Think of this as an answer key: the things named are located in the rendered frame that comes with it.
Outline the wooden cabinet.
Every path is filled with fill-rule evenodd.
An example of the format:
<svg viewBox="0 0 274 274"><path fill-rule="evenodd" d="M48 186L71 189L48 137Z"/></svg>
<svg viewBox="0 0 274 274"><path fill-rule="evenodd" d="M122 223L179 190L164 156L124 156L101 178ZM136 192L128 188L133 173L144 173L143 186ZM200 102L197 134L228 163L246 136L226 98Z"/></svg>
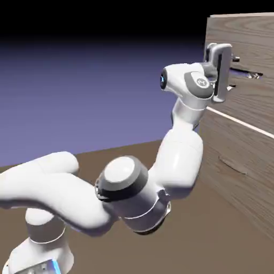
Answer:
<svg viewBox="0 0 274 274"><path fill-rule="evenodd" d="M274 240L274 12L213 15L205 42L239 57L225 102L201 123L207 180Z"/></svg>

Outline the wooden drawer front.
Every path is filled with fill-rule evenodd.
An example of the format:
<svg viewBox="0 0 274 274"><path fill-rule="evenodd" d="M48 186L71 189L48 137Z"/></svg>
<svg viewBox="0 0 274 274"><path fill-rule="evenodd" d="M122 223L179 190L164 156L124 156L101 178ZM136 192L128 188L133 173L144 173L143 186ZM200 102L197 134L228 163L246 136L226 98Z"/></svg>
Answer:
<svg viewBox="0 0 274 274"><path fill-rule="evenodd" d="M211 111L200 122L202 179L274 241L274 139ZM223 155L247 175L223 164Z"/></svg>
<svg viewBox="0 0 274 274"><path fill-rule="evenodd" d="M231 74L235 88L213 108L274 135L274 16L208 18L205 41L232 44L240 60L231 66L262 74Z"/></svg>

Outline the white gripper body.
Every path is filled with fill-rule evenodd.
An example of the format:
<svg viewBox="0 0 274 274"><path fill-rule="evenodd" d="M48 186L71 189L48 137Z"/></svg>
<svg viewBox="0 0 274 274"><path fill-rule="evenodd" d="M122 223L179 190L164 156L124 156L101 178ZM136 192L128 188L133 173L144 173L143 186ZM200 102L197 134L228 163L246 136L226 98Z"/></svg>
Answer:
<svg viewBox="0 0 274 274"><path fill-rule="evenodd" d="M210 52L210 61L217 69L218 77L215 82L213 101L223 103L226 99L229 86L232 46L229 43L213 43Z"/></svg>

